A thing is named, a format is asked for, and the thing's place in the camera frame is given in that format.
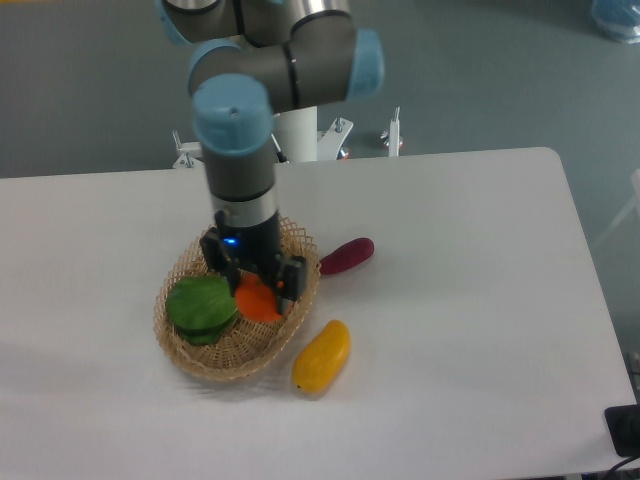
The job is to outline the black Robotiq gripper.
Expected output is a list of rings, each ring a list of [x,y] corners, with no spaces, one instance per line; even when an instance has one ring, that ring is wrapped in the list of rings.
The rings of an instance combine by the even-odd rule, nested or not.
[[[282,255],[278,214],[249,227],[233,226],[222,210],[215,212],[214,220],[216,228],[209,228],[199,240],[208,270],[226,280],[231,295],[240,283],[239,269],[274,278],[276,310],[285,315],[306,289],[307,261]]]

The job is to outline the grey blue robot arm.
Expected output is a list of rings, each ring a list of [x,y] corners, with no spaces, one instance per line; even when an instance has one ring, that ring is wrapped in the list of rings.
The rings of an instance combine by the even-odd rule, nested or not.
[[[306,288],[307,263],[281,247],[274,118],[377,93],[381,39],[354,24],[345,1],[159,1],[168,38],[191,45],[188,94],[211,195],[214,225],[201,239],[239,309],[243,279],[264,286],[273,318]]]

